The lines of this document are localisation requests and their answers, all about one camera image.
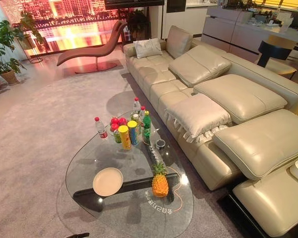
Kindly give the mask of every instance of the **city skyline image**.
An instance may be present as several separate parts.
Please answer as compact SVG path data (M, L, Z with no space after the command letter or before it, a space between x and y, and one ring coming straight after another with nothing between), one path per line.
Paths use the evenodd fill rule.
M106 44L118 10L106 10L104 0L0 0L9 22L17 25L28 11L44 37L39 53Z

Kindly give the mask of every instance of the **sectional sofa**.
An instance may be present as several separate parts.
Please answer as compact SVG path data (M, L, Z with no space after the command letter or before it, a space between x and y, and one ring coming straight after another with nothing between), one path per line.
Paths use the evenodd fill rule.
M160 47L138 59L125 45L127 69L207 187L244 180L234 195L269 236L282 236L298 224L298 84L175 26ZM193 136L197 125L208 131Z

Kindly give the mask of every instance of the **red fruit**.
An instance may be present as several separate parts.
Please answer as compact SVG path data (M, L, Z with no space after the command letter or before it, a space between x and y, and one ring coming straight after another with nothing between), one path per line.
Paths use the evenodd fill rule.
M118 125L127 125L127 120L125 118L119 118Z
M113 124L111 124L110 131L114 132L115 130L118 130L118 127L119 127L118 124L113 123Z
M118 118L113 117L113 118L110 120L110 124L111 124L111 125L112 125L112 124L118 124L118 123L119 123Z

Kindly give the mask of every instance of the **cable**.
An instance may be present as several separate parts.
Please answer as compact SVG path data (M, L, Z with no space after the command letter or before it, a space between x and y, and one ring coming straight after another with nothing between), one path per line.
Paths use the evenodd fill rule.
M167 166L169 169L172 169L173 171L175 171L178 175L179 175L179 177L180 177L180 179L181 179L181 176L180 176L180 174L178 173L178 171L177 170L175 170L175 169L173 169L173 168L171 168L171 167L169 167L169 166ZM181 200L181 205L180 205L180 207L178 208L178 209L176 209L176 210L173 210L174 212L176 212L176 211L179 211L181 208L182 208L182 205L183 205L183 201L182 201L182 198L179 196L179 194L177 193L177 190L179 190L179 188L181 187L181 182L180 182L180 186L179 187L177 187L173 192L180 198L180 200Z
M230 36L230 40L229 40L228 53L229 53L229 51L230 51L230 46L231 46L231 44L232 44L232 38L233 38L233 34L234 34L234 30L235 30L235 26L236 26L237 20L238 20L238 18L239 18L239 15L240 15L242 12L243 12L243 10L239 12L239 14L238 14L238 16L237 16L237 19L236 19L236 21L235 21L235 23L234 23L234 27L233 27L232 35Z

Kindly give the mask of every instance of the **plate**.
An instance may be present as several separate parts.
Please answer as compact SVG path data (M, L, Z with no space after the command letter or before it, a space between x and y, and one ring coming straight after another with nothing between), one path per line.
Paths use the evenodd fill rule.
M99 171L93 180L93 189L99 196L110 196L118 192L123 185L123 174L117 168L105 168Z

